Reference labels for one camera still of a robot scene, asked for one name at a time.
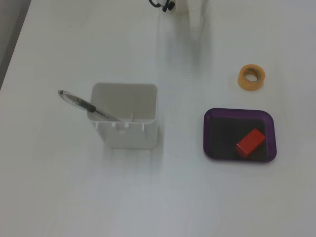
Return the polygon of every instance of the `gray floor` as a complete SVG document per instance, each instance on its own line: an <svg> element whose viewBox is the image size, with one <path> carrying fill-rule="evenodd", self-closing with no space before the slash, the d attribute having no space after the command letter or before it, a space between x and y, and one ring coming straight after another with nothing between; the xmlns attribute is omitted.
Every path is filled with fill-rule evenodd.
<svg viewBox="0 0 316 237"><path fill-rule="evenodd" d="M15 45L16 45L16 43L18 41L18 38L19 38L19 35L20 35L20 32L21 32L21 29L22 29L22 26L23 26L26 14L28 12L28 9L29 9L29 6L30 6L30 2L31 1L28 1L28 3L26 3L21 8L20 13L19 13L16 21L13 22L14 27L13 27L12 32L10 33L11 35L9 36L10 40L9 40L7 46L6 46L6 49L3 52L3 57L0 60L0 89L1 89L1 86L2 86L2 83L3 83L3 80L5 78L6 71L7 71L8 67L9 67L9 64L10 64L10 61L11 61L11 57L12 57L12 54L14 52Z"/></svg>

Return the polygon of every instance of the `pen holder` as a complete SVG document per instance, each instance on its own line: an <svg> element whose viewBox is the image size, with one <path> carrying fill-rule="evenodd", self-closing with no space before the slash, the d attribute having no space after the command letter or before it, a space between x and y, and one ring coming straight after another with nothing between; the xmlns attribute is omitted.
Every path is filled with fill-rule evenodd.
<svg viewBox="0 0 316 237"><path fill-rule="evenodd" d="M87 116L108 147L152 149L158 141L157 103L155 85L98 83L91 104L121 121L105 121L90 112Z"/></svg>

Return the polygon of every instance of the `red rectangular block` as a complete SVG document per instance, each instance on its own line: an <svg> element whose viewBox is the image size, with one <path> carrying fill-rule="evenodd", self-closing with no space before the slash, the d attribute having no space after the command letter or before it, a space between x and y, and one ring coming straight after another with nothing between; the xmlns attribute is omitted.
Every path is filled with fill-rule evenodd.
<svg viewBox="0 0 316 237"><path fill-rule="evenodd" d="M243 158L247 158L265 139L266 137L255 128L237 143L236 150Z"/></svg>

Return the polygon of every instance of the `yellow tape roll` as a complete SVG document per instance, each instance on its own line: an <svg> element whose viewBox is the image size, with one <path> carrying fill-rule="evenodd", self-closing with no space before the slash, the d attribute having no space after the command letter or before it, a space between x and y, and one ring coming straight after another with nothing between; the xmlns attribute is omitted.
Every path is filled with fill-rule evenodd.
<svg viewBox="0 0 316 237"><path fill-rule="evenodd" d="M246 75L253 75L257 80L249 81L246 79ZM241 69L238 76L238 84L245 90L257 90L262 86L265 77L266 74L262 68L254 64L249 64Z"/></svg>

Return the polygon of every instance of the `pen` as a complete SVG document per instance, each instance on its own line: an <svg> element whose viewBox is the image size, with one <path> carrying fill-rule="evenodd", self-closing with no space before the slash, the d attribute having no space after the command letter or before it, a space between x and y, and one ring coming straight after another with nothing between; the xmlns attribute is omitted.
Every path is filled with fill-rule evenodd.
<svg viewBox="0 0 316 237"><path fill-rule="evenodd" d="M103 119L106 119L108 121L120 121L116 117L100 110L99 108L95 107L94 105L91 105L89 102L65 91L65 90L59 90L58 91L59 96L66 102L72 104L73 106L76 106L80 109L87 110L91 113L95 113L96 115L102 117Z"/></svg>

